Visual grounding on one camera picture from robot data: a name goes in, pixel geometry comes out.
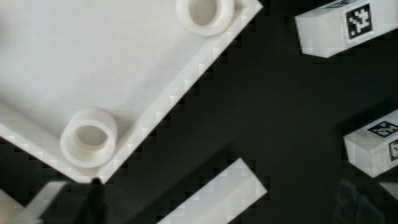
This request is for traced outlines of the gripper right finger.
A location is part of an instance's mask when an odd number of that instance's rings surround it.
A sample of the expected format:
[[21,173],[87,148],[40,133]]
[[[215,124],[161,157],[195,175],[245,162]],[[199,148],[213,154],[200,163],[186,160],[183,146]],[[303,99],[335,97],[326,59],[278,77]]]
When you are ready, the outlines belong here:
[[341,180],[332,224],[398,224],[398,180]]

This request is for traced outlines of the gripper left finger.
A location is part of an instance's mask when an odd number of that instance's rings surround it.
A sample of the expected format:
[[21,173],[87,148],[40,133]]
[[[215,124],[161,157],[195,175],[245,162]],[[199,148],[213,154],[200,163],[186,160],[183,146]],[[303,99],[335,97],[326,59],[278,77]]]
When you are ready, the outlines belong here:
[[51,181],[17,215],[16,224],[106,224],[106,215],[103,185]]

